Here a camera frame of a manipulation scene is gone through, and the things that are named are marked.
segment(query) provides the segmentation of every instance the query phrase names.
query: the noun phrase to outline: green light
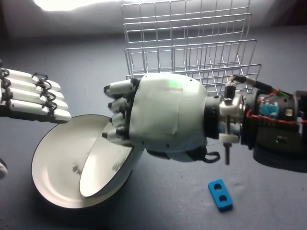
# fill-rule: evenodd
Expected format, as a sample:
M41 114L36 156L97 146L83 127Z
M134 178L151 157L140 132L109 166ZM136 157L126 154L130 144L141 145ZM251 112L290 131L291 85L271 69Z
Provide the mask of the green light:
M175 81L175 80L169 80L168 81L168 86L169 88L175 88L175 89L181 89L181 85L178 81Z

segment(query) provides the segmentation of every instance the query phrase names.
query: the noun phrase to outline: dish rack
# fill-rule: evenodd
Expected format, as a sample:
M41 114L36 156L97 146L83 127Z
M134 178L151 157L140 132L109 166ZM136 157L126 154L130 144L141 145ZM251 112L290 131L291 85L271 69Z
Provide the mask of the dish rack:
M256 40L247 40L250 0L171 0L122 5L127 79L146 73L176 73L199 80L210 95L224 91L228 77L257 79L252 64ZM237 89L251 92L240 84Z

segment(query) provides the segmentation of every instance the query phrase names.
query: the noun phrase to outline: gray tabletop surface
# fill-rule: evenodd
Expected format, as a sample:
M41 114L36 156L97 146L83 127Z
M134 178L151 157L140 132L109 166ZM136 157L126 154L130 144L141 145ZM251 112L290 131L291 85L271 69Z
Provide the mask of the gray tabletop surface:
M307 27L251 30L258 41L259 80L287 92L307 89ZM58 82L73 116L111 115L103 87L127 74L123 35L25 40L0 49L4 67L43 72ZM110 200L89 210L63 210L40 197L31 179L35 148L53 124L1 118L0 156L9 175L0 182L0 229L287 230L307 225L307 174L255 162L245 146L224 149L214 164L180 163L146 152ZM208 183L223 179L234 202L220 213Z

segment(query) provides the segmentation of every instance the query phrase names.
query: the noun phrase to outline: white bowl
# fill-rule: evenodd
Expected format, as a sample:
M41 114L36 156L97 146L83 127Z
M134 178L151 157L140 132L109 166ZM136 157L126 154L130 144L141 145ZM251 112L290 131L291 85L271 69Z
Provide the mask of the white bowl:
M55 126L37 146L32 178L40 194L65 208L83 208L111 197L127 180L142 149L106 141L109 117L82 115Z

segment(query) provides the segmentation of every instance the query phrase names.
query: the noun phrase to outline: robotic hand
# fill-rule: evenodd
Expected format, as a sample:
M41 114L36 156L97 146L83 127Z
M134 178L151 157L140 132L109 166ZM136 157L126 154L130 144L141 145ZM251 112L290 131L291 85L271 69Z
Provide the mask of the robotic hand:
M170 73L112 83L104 92L115 99L108 105L114 129L102 136L156 157L206 163L220 159L218 152L207 152L206 138L219 139L226 164L230 147L240 142L264 165L307 172L307 92L288 94L246 76L230 79L221 96L209 96L197 80ZM238 83L259 90L243 97Z
M0 60L0 116L22 120L65 123L71 119L60 86L45 74L2 69ZM0 179L7 166L0 158Z

